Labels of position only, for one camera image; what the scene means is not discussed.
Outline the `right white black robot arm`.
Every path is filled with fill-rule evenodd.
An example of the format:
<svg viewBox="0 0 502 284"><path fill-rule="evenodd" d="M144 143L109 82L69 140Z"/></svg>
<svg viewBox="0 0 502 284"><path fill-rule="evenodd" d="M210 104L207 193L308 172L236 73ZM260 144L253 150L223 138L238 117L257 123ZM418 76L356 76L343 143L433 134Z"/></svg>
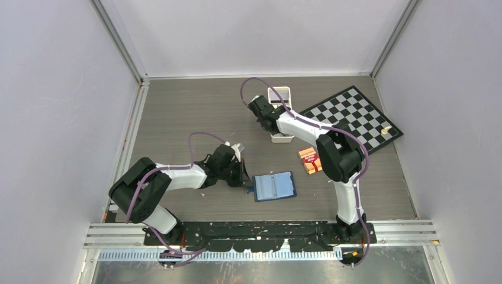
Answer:
<svg viewBox="0 0 502 284"><path fill-rule="evenodd" d="M366 227L359 179L367 170L362 162L368 153L348 125L312 120L286 106L273 106L262 95L254 97L247 107L265 131L290 135L316 148L324 174L334 183L337 198L335 229L346 243L359 238Z"/></svg>

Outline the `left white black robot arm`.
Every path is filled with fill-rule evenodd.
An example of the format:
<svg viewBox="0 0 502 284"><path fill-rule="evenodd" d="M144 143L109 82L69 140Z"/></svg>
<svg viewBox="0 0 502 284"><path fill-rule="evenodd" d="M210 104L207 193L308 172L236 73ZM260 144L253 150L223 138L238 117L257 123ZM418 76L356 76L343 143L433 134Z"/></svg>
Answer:
<svg viewBox="0 0 502 284"><path fill-rule="evenodd" d="M179 219L159 202L167 191L204 189L225 181L231 188L250 187L240 143L224 143L192 166L167 166L150 158L138 160L109 190L111 200L134 223L154 228L161 240L174 245L181 239Z"/></svg>

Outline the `blue card holder wallet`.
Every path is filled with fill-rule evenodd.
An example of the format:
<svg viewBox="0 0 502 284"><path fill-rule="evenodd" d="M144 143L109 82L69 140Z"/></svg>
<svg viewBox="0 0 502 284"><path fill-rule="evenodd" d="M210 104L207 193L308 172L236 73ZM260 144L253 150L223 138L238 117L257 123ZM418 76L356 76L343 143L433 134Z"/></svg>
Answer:
<svg viewBox="0 0 502 284"><path fill-rule="evenodd" d="M255 202L274 201L297 196L294 176L291 171L255 175L252 185L247 188L252 193Z"/></svg>

